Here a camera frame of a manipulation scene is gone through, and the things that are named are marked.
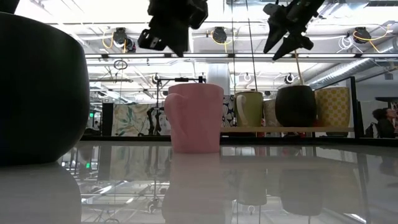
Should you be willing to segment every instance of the ventilation duct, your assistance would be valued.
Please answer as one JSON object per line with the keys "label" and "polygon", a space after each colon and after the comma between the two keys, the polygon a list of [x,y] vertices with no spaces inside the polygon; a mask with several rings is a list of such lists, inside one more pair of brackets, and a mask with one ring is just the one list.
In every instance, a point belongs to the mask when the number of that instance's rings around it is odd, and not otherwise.
{"label": "ventilation duct", "polygon": [[[398,37],[394,37],[379,44],[377,48],[379,49],[380,53],[398,53]],[[341,63],[319,74],[315,78],[311,79],[308,83],[312,88],[316,88],[319,85],[327,85],[353,76],[359,72],[373,68],[376,65],[376,59],[374,58],[363,58],[350,63]]]}

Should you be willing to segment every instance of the shelf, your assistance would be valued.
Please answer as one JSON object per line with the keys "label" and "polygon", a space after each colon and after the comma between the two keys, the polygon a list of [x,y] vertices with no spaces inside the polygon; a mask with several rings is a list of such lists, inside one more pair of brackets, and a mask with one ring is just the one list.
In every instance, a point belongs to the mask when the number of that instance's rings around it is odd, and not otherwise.
{"label": "shelf", "polygon": [[308,128],[286,128],[286,127],[229,127],[221,128],[222,133],[286,133],[286,132],[331,132],[347,133],[354,132],[354,128],[336,127],[308,127]]}

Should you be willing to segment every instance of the pink mug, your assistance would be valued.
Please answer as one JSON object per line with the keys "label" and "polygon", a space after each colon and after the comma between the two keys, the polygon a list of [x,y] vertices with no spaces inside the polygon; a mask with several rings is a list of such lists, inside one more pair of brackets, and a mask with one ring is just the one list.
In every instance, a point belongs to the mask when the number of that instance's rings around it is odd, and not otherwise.
{"label": "pink mug", "polygon": [[212,84],[187,83],[169,88],[164,110],[174,152],[220,151],[223,98],[223,89]]}

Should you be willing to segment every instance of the olive green mug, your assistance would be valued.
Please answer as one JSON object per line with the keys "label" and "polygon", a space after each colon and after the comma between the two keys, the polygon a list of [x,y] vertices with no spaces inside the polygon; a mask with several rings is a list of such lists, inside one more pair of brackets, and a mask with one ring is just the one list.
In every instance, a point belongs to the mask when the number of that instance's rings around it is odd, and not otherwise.
{"label": "olive green mug", "polygon": [[262,93],[245,91],[235,94],[238,127],[261,127]]}

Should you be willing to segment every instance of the yellow patterned mug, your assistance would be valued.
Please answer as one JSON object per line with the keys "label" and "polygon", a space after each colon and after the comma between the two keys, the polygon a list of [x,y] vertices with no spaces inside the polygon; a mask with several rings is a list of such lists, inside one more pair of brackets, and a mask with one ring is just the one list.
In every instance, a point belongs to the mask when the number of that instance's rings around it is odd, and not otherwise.
{"label": "yellow patterned mug", "polygon": [[323,127],[346,128],[351,117],[348,87],[332,87],[315,91],[318,121]]}

